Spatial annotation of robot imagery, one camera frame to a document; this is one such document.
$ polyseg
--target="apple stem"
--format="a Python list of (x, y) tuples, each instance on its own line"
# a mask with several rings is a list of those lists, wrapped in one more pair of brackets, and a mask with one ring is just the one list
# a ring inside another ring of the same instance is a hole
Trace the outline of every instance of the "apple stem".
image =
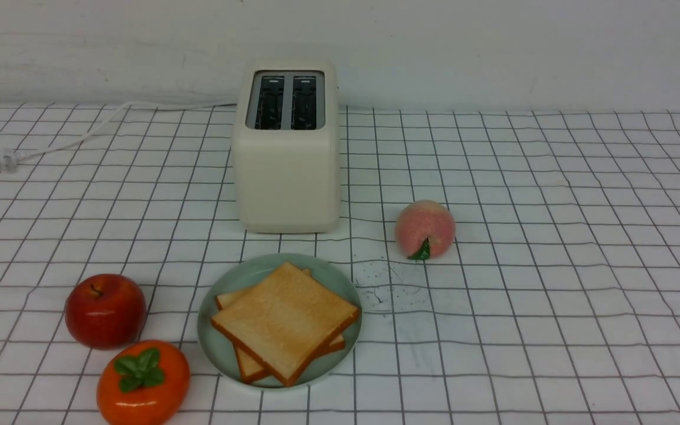
[(94, 287), (94, 285), (92, 283), (91, 283), (91, 290), (94, 291), (95, 293), (97, 293), (99, 296), (103, 295), (103, 292), (96, 289), (96, 287)]

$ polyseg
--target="white toaster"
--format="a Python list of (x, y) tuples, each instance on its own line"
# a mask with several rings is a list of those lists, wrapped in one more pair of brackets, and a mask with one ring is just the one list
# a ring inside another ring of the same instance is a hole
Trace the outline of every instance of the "white toaster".
[(254, 233), (321, 233), (340, 218), (337, 78), (327, 60), (256, 60), (232, 132), (238, 217)]

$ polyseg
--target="orange persimmon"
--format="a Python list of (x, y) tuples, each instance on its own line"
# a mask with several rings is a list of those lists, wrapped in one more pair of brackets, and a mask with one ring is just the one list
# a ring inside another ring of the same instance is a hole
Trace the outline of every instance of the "orange persimmon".
[(190, 382), (180, 349), (165, 341), (140, 341), (103, 370), (96, 403), (111, 425), (162, 425), (180, 409)]

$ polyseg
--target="bread slice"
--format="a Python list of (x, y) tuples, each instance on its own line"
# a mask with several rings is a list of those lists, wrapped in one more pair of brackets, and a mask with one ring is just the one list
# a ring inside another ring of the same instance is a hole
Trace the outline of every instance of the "bread slice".
[(283, 263), (211, 317), (211, 326), (291, 387), (359, 317), (358, 307)]
[[(302, 272), (307, 276), (311, 276), (311, 269), (303, 269)], [(236, 299), (243, 296), (253, 287), (245, 287), (241, 290), (234, 290), (233, 292), (221, 293), (215, 297), (214, 301), (219, 307), (219, 310), (226, 309)], [(318, 356), (326, 355), (331, 352), (339, 351), (345, 348), (345, 338), (338, 335), (332, 342), (327, 345), (324, 350), (321, 350)], [(264, 379), (270, 375), (269, 371), (259, 365), (250, 355), (246, 354), (243, 349), (235, 347), (235, 359), (238, 361), (238, 369), (240, 369), (240, 380), (246, 384), (251, 384), (257, 380)]]

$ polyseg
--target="white wall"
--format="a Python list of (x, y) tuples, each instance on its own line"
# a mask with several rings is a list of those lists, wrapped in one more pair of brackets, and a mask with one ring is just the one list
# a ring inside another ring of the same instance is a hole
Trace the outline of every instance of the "white wall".
[(213, 100), (289, 55), (354, 106), (680, 110), (680, 0), (0, 0), (0, 100)]

